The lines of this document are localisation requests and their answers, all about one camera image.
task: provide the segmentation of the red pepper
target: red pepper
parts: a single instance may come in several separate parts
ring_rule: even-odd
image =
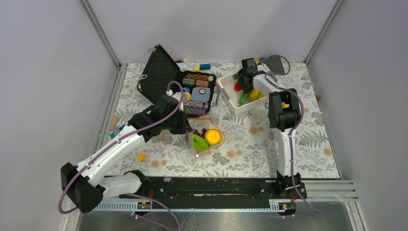
[[[241,84],[240,84],[239,82],[237,82],[237,83],[235,84],[235,86],[234,86],[234,89],[235,89],[236,91],[241,91],[241,90],[242,90]]]

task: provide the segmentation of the wall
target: wall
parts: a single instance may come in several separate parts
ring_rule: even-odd
[[[175,59],[303,61],[336,0],[89,0],[122,62],[160,43]]]
[[[114,74],[78,1],[0,1],[0,230],[58,229],[60,168],[91,154]]]
[[[370,231],[406,230],[408,1],[349,0],[309,65]]]

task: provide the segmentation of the plastic bag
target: plastic bag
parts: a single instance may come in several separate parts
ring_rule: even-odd
[[[200,153],[210,149],[218,148],[224,143],[224,133],[213,123],[211,118],[191,118],[189,119],[189,124],[192,127],[192,132],[187,133],[188,142],[190,144],[190,147],[196,152],[195,158],[197,158]],[[213,145],[208,144],[208,142],[205,140],[205,136],[203,135],[203,133],[207,133],[211,129],[218,131],[220,135],[219,142]]]

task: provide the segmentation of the floral tablecloth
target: floral tablecloth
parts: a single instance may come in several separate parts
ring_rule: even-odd
[[[182,70],[193,70],[197,64],[179,64]],[[118,126],[151,103],[137,91],[137,82],[145,64],[128,64],[125,81],[115,115],[120,118]],[[217,78],[235,73],[239,63],[211,64]],[[323,124],[306,65],[292,63],[287,76],[277,76],[282,85],[295,88],[305,104],[305,116],[297,129],[296,150],[299,172],[302,178],[338,179],[339,172]],[[234,115],[220,96],[205,117],[225,133],[225,143],[215,150],[201,153],[195,158],[193,150],[185,149],[184,137],[171,135],[168,131],[152,138],[144,146],[129,152],[121,163],[110,171],[120,175],[139,169],[147,176],[183,177],[276,177],[278,168],[278,144],[274,130],[269,128],[267,108],[260,106],[248,112]],[[137,154],[143,153],[141,162]]]

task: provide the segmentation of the gray floor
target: gray floor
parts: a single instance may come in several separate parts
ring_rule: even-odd
[[[176,213],[182,231],[348,231],[352,230],[346,207],[341,202],[314,203],[316,207],[335,214],[334,217],[311,215],[297,218],[269,218],[275,213]],[[310,212],[303,203],[297,203],[297,213]],[[176,227],[172,217],[166,212],[151,212],[146,217]],[[124,212],[89,212],[82,214],[76,231],[164,231],[164,228],[144,220],[135,220]]]

